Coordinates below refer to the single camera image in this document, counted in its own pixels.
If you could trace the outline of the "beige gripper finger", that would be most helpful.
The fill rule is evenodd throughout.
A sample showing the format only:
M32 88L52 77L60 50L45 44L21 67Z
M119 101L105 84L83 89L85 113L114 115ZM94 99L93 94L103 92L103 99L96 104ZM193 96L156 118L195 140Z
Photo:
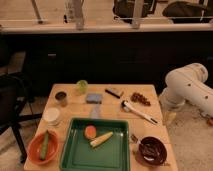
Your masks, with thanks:
M175 119L175 117L176 117L176 113L175 112L166 112L164 114L163 124L165 126L170 125L173 122L173 120Z

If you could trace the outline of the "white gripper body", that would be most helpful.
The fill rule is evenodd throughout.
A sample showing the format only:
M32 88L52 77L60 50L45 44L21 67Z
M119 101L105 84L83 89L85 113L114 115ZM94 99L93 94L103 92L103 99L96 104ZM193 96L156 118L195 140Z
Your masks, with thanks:
M182 98L169 88L159 95L159 102L165 111L178 111L182 107Z

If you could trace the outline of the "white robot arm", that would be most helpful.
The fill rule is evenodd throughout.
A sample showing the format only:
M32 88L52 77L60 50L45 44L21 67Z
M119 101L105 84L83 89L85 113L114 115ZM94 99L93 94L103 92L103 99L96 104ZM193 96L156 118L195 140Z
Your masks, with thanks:
M202 115L213 119L213 88L205 84L208 79L206 67L192 63L167 73L166 87L159 95L163 124L169 125L186 101L196 105Z

